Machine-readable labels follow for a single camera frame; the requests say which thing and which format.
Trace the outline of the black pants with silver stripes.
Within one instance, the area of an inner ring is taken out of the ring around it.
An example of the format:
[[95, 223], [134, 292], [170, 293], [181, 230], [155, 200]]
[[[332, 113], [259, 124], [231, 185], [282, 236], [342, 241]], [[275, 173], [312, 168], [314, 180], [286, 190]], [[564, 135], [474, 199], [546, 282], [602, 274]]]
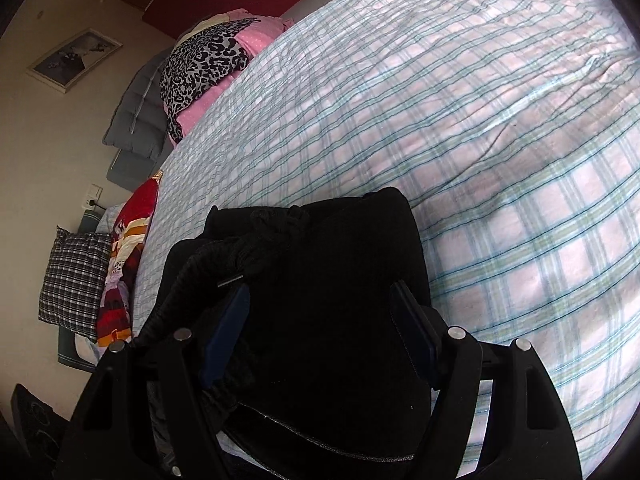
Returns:
[[[72, 416], [77, 479], [413, 479], [428, 351], [396, 284], [430, 300], [396, 188], [288, 208], [213, 209], [171, 248], [139, 335], [104, 354]], [[243, 285], [224, 377], [206, 347]]]

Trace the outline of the red patterned pillow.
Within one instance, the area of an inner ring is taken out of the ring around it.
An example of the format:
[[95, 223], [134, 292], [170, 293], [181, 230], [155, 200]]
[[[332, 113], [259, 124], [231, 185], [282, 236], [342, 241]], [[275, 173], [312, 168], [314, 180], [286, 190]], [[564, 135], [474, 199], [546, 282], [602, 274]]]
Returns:
[[132, 337], [132, 295], [157, 204], [163, 171], [140, 185], [122, 207], [112, 229], [111, 258], [96, 320], [96, 346], [103, 354], [115, 341]]

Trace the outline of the black white plaid pillow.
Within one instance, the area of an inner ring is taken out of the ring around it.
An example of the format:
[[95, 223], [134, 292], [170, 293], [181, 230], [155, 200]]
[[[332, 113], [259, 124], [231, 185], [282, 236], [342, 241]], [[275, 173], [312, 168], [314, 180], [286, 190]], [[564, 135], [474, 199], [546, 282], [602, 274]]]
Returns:
[[39, 295], [38, 320], [96, 342], [111, 235], [58, 226]]

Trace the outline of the grey padded headboard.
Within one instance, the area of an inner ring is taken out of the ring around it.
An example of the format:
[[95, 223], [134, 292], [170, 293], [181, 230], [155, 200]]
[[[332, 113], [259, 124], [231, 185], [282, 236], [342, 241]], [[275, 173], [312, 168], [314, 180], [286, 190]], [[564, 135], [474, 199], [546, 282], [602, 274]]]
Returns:
[[137, 71], [102, 140], [117, 148], [107, 180], [130, 192], [152, 177], [172, 151], [160, 98], [160, 76], [170, 51], [153, 56]]

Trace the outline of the plaid light blue bed sheet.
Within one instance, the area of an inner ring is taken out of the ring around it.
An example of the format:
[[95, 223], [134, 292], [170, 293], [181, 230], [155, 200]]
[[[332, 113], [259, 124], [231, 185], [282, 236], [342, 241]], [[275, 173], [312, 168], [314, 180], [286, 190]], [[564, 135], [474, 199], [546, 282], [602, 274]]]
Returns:
[[639, 404], [639, 49], [612, 0], [332, 0], [163, 166], [134, 293], [215, 206], [393, 186], [435, 307], [529, 339], [591, 474]]

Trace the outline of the leopard print cloth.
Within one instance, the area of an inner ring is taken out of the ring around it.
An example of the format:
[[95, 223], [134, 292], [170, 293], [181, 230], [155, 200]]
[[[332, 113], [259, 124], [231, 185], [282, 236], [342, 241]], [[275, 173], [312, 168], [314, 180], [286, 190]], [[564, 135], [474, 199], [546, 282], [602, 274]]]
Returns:
[[160, 98], [166, 107], [167, 133], [178, 144], [183, 139], [178, 116], [219, 84], [224, 77], [244, 70], [250, 55], [236, 36], [257, 18], [216, 24], [184, 40], [168, 56], [160, 75]]

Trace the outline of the pink blanket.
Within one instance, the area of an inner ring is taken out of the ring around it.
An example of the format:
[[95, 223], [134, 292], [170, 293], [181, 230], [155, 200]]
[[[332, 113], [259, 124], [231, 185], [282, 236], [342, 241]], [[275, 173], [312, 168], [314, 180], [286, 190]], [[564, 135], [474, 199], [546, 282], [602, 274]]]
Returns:
[[238, 9], [206, 18], [182, 35], [160, 76], [171, 143], [186, 138], [250, 61], [292, 25]]

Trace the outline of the framed wedding photo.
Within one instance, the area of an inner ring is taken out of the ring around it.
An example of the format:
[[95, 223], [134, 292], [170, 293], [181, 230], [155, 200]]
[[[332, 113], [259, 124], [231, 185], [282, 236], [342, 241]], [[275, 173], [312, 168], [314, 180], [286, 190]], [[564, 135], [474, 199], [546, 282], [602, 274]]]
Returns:
[[66, 93], [121, 47], [116, 39], [87, 28], [38, 58], [26, 74], [51, 89]]

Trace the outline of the wall power socket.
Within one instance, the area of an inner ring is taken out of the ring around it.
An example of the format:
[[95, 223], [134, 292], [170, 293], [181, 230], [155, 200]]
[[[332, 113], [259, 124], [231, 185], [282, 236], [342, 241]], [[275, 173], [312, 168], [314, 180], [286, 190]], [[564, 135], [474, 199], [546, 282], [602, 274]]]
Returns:
[[85, 194], [85, 198], [82, 201], [81, 207], [85, 210], [95, 210], [99, 207], [99, 201], [102, 195], [103, 188], [96, 184], [90, 184], [88, 191]]

